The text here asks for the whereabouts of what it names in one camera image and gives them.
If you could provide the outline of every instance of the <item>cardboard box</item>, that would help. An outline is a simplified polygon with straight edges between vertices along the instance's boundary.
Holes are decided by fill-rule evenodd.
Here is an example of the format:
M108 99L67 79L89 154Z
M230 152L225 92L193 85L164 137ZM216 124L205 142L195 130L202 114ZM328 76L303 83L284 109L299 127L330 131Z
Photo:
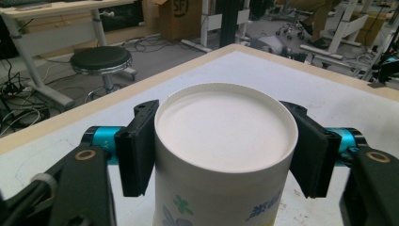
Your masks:
M202 1L152 0L158 4L159 29L165 40L175 41L200 35Z
M358 11L354 11L351 17L351 21L356 20L359 17L360 13ZM355 41L363 44L364 46L372 46L376 36L379 33L382 25L385 22L386 15L385 13L376 12L368 12L369 17L366 20L363 28L359 31L356 36Z

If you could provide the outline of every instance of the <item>white surface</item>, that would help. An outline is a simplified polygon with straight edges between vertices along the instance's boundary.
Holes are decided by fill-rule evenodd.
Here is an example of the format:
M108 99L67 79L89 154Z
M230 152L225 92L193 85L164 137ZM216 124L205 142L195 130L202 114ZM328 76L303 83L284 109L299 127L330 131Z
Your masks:
M365 135L370 146L399 156L399 103L262 58L233 52L13 152L0 155L0 188L3 195L9 198L26 186L36 173L47 170L77 146L90 126L127 125L133 117L135 105L153 99L163 102L179 89L207 82L240 84L261 90L278 100L303 105L308 108L308 115L323 126L357 128ZM338 203L347 172L348 169L336 168L327 198L318 200L304 199L290 174L275 225L343 225ZM145 197L128 199L121 196L118 169L110 167L110 175L118 224L152 225L153 181Z
M176 95L158 110L155 127L164 145L187 163L221 172L263 170L295 147L294 118L261 92L208 84Z

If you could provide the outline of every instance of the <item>gray floor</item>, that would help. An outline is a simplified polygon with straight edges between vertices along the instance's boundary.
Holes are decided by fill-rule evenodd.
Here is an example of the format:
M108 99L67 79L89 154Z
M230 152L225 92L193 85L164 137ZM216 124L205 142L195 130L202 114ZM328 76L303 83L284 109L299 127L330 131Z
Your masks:
M345 6L345 3L340 4L336 8L336 15L328 18L325 34L335 30ZM259 37L275 36L276 31L286 23L287 22L284 21L270 21L266 13L260 20L250 22L247 27L247 36L252 38L252 40L256 40ZM375 43L381 43L386 35L386 31L380 32ZM294 53L308 54L306 63L312 64L315 67L322 67L322 63L319 60L313 59L314 54L299 48L299 45L306 43L309 38L310 36L307 34L304 40L298 37L293 37L291 40L288 40L285 35L279 36L279 39L286 46L291 48ZM131 77L122 74L114 76L114 83L120 83L125 86L139 82L193 58L205 55L205 53L195 48L188 47L182 43L170 43L162 40L159 36L148 37L139 41L128 41L121 45L132 53L134 61L133 68L137 70L134 81ZM210 33L210 44L207 47L212 49L218 48L217 31ZM367 49L363 46L352 47L341 45L337 53L344 56L342 62L353 65L354 67L368 67L373 56L367 53ZM82 105L86 95L91 90L101 86L103 81L101 77L98 76L76 74L69 64L70 57L71 55L58 56L51 59L38 59L38 65L40 72L43 74L44 82L50 87L73 98L76 102L74 107L77 107ZM10 62L13 66L11 70L12 74L21 73L21 82L25 82L25 79L28 78L28 73L24 69L24 64L21 63L19 58L11 59ZM2 79L2 83L7 79L8 69L9 65L3 60L2 64L0 64L0 79ZM330 66L327 69L348 76L353 75L353 70L345 67ZM49 108L50 117L62 113L63 111L63 109L60 109L57 105L42 98L37 93L30 92L28 89L27 92L20 93L14 98L8 98L8 106L11 110L18 110L20 108L26 109L32 106L39 110L44 109L42 111L46 111L46 109ZM2 104L0 104L0 109L1 115L5 117L8 111ZM28 117L24 117L22 120L25 121L23 125L29 125L32 122L40 121L41 118L37 117L35 114L31 114ZM2 123L0 137L12 133L13 129L18 130L18 128L14 128L15 126L8 127L10 123L12 123L12 121L9 120L8 123Z

